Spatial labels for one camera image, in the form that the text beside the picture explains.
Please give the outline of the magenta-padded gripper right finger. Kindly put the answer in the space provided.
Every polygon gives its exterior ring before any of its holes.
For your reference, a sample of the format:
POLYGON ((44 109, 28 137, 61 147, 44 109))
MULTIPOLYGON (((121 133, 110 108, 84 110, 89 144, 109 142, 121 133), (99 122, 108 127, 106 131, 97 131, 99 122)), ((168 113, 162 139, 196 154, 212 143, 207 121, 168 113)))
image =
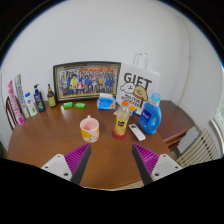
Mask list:
POLYGON ((144 185, 148 185, 182 169, 169 155, 158 155, 136 143, 132 146, 132 154, 144 185))

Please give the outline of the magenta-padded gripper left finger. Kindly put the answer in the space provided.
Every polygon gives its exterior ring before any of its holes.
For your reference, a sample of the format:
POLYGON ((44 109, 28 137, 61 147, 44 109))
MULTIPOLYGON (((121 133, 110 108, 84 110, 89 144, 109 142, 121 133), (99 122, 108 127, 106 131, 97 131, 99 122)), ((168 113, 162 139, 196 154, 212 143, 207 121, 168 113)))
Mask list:
POLYGON ((87 143, 66 155, 56 154, 42 169, 79 185, 90 155, 91 144, 87 143))

